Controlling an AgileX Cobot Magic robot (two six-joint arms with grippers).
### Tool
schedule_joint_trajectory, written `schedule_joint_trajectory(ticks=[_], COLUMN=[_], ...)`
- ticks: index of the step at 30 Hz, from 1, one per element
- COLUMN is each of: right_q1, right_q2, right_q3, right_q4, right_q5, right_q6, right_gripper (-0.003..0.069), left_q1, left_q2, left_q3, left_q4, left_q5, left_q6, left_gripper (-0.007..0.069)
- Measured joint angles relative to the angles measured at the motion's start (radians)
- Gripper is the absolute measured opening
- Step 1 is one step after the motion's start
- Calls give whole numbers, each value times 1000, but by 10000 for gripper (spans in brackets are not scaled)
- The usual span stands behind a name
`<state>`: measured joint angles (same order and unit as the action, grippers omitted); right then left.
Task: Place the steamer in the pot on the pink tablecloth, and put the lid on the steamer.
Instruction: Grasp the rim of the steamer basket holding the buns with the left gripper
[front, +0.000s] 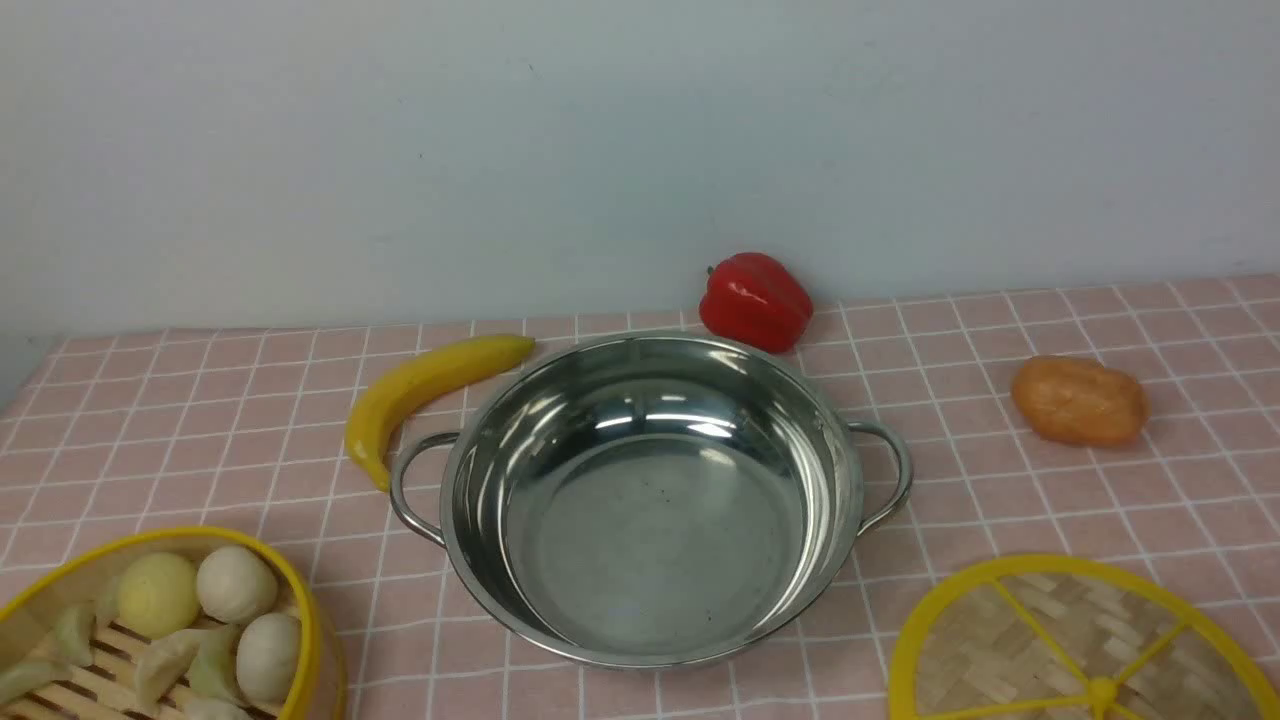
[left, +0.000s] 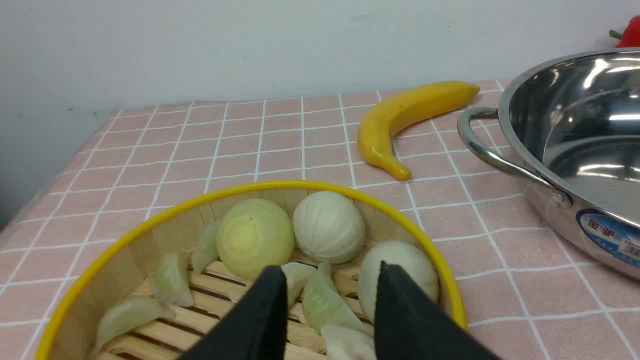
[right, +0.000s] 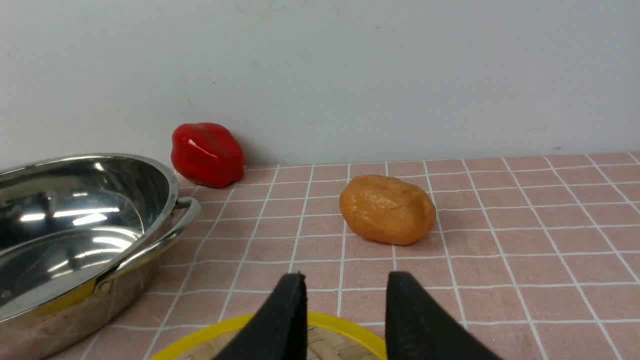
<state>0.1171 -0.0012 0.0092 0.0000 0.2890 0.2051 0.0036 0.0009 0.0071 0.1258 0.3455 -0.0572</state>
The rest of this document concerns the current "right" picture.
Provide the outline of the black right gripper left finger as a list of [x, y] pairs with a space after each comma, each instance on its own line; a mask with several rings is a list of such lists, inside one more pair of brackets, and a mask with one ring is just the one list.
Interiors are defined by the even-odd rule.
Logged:
[[305, 360], [307, 329], [305, 276], [286, 273], [258, 312], [215, 359]]

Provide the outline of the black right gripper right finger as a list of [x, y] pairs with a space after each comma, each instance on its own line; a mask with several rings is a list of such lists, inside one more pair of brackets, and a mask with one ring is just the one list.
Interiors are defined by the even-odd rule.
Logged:
[[406, 271], [388, 275], [385, 346], [389, 360], [499, 360]]

